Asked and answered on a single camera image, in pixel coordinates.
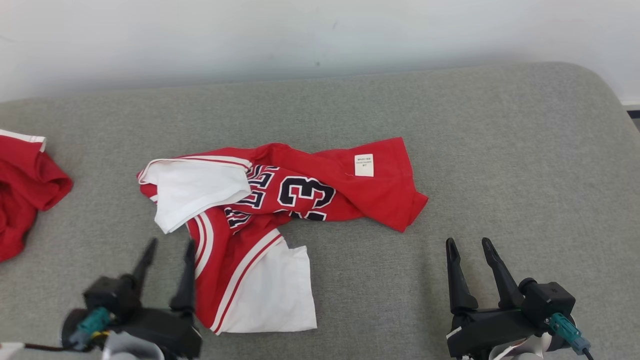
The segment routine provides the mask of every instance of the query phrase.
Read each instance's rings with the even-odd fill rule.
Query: gray table
[[[188,237],[168,236],[135,174],[154,158],[284,142],[304,151],[402,136],[431,200],[400,234],[363,219],[295,221],[318,330],[204,332],[204,359],[447,359],[444,241],[472,293],[497,303],[480,239],[517,281],[558,281],[596,359],[640,356],[640,133],[595,74],[562,63],[111,92],[0,105],[0,128],[48,137],[73,191],[0,263],[0,340],[55,344],[102,274],[161,239],[144,301],[165,306]],[[97,359],[23,352],[17,359]],[[575,359],[570,351],[551,359]]]

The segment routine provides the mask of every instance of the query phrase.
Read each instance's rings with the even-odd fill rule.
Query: black cable
[[[589,352],[589,349],[583,348],[582,349],[582,353],[587,357],[587,359],[593,360],[593,356],[591,356],[591,353]]]
[[[29,344],[25,343],[24,348],[30,348],[32,350],[42,350],[42,351],[52,351],[52,352],[61,352],[71,350],[70,347],[48,347],[47,345],[38,345],[38,344]]]

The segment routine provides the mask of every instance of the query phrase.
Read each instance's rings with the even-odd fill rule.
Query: white wall
[[[568,61],[640,104],[640,0],[0,0],[0,101]]]

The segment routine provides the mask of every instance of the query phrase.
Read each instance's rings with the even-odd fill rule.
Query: teal connector
[[[104,307],[98,307],[78,324],[77,330],[71,335],[69,342],[75,344],[74,349],[82,351],[91,340],[93,333],[106,329],[109,322],[111,322],[109,310]]]
[[[589,350],[591,347],[589,341],[582,337],[582,331],[578,330],[578,328],[561,313],[555,313],[551,316],[549,326],[556,334],[560,335],[562,339],[565,339],[566,342],[571,345],[576,354],[582,355],[584,354],[584,349]]]

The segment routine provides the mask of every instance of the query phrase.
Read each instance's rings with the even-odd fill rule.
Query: basketball jersey
[[[315,154],[271,143],[151,161],[138,174],[165,233],[197,243],[196,314],[221,332],[314,329],[306,247],[277,227],[294,218],[369,217],[404,231],[426,205],[401,138]]]
[[[73,186],[45,143],[42,136],[0,129],[0,261],[23,250],[36,212],[51,209]]]

